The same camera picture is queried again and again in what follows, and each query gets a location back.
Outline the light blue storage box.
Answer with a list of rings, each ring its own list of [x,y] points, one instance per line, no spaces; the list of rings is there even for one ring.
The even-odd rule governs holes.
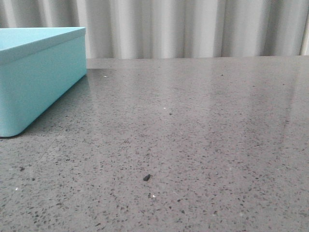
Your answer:
[[[0,135],[24,131],[86,75],[84,27],[0,30]]]

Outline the small black debris chip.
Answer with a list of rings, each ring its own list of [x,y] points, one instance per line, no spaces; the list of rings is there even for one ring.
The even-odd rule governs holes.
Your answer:
[[[146,175],[146,176],[143,178],[143,181],[148,181],[148,180],[150,179],[150,177],[151,177],[150,174]]]

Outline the grey pleated curtain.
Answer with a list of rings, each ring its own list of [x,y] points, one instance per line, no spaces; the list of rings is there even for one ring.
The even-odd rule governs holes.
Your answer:
[[[3,0],[0,25],[85,27],[87,58],[309,53],[306,0]]]

